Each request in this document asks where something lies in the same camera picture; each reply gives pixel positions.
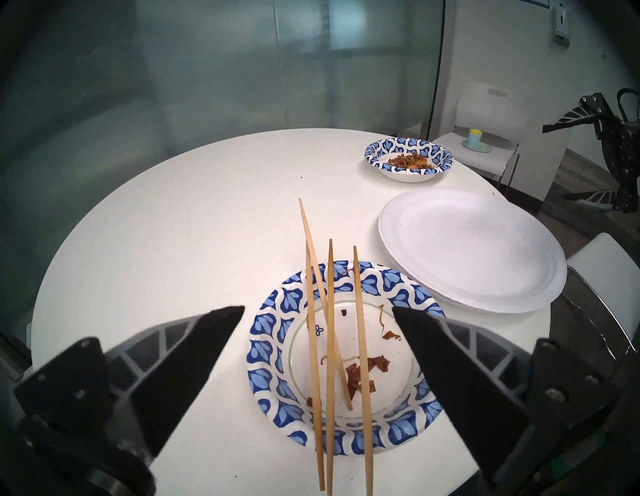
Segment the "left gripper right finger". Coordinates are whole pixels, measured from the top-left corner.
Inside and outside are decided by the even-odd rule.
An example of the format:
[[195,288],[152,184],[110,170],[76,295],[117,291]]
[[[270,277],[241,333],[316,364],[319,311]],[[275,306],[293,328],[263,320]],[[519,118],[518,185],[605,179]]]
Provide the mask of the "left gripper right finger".
[[619,392],[558,341],[534,351],[465,322],[393,307],[393,317],[473,457],[478,493],[598,493],[601,428]]

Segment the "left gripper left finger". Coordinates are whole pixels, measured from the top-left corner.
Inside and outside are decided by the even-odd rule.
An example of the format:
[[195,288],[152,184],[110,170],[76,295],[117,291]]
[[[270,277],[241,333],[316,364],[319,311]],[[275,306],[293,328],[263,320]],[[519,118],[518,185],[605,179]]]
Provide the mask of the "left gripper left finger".
[[15,389],[26,418],[78,439],[158,456],[245,313],[227,306],[144,329],[104,351],[83,337]]

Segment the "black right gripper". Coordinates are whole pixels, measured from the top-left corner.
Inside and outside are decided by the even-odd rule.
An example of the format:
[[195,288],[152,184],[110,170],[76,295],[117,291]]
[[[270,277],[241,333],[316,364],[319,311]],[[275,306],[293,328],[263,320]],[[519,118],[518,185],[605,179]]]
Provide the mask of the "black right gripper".
[[615,115],[601,93],[585,95],[578,105],[556,123],[544,125],[543,131],[559,131],[580,125],[598,124],[598,140],[605,164],[619,185],[618,189],[564,193],[563,200],[601,213],[639,210],[639,104],[636,117],[630,120],[621,99],[627,93],[617,93],[621,117]]

